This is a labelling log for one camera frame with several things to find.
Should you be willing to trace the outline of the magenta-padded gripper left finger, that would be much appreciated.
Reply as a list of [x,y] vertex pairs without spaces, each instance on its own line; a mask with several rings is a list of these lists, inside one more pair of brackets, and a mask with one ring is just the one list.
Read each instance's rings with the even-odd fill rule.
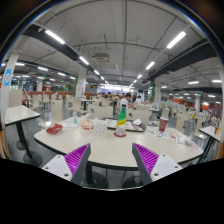
[[84,177],[90,154],[91,146],[85,144],[65,156],[56,155],[42,169],[79,185]]

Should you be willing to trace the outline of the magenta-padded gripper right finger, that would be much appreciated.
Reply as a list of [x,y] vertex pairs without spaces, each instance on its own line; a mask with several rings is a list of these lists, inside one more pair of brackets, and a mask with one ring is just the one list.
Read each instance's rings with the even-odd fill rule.
[[167,154],[157,154],[137,143],[132,144],[132,154],[135,157],[141,181],[144,185],[182,169]]

